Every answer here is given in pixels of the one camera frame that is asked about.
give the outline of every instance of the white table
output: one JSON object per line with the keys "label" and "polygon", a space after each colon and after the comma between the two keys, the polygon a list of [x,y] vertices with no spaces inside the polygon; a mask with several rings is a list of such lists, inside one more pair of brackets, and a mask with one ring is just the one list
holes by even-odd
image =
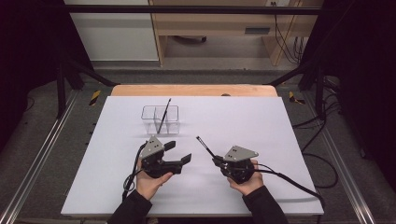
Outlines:
{"label": "white table", "polygon": [[[165,152],[166,161],[192,153],[181,175],[174,175],[151,200],[153,217],[250,216],[241,194],[216,167],[195,139],[224,156],[237,145],[259,152],[256,158],[276,172],[315,190],[289,117],[280,97],[171,96],[178,105],[180,133],[163,136],[177,141]],[[62,214],[109,217],[121,203],[122,184],[133,170],[139,147],[149,139],[140,118],[145,105],[166,105],[169,96],[109,96],[97,122]],[[317,198],[287,181],[264,174],[264,184],[286,215],[321,215]]]}

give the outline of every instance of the black pen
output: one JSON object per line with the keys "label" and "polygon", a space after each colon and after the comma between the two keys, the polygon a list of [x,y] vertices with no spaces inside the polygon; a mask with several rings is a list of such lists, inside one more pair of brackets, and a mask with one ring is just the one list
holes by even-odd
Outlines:
{"label": "black pen", "polygon": [[169,98],[168,104],[166,105],[165,112],[163,112],[163,119],[161,120],[160,128],[158,129],[157,133],[160,133],[161,127],[163,126],[163,121],[165,120],[166,113],[168,112],[168,106],[171,102],[172,98]]}

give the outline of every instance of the pen holder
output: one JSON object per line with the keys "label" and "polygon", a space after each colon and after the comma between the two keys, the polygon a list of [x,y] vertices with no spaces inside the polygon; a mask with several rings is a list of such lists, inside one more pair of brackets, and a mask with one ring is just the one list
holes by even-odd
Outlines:
{"label": "pen holder", "polygon": [[178,106],[169,105],[145,105],[142,111],[142,120],[147,134],[169,134],[178,133]]}

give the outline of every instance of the forearm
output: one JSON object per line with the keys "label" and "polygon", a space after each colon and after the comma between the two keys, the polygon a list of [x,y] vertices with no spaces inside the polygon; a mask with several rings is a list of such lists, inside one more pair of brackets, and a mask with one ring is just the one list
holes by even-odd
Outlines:
{"label": "forearm", "polygon": [[117,208],[107,224],[142,223],[152,204],[134,190]]}
{"label": "forearm", "polygon": [[256,224],[289,223],[267,187],[262,186],[242,197]]}

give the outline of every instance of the yellow and black tape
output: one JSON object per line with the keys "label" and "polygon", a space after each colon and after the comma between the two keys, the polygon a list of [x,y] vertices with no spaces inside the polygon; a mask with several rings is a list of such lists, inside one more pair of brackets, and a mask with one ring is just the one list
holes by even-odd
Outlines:
{"label": "yellow and black tape", "polygon": [[95,91],[92,95],[91,101],[90,101],[90,105],[95,105],[96,101],[98,100],[100,91]]}
{"label": "yellow and black tape", "polygon": [[289,91],[289,101],[300,105],[305,105],[305,100],[297,100],[292,91]]}

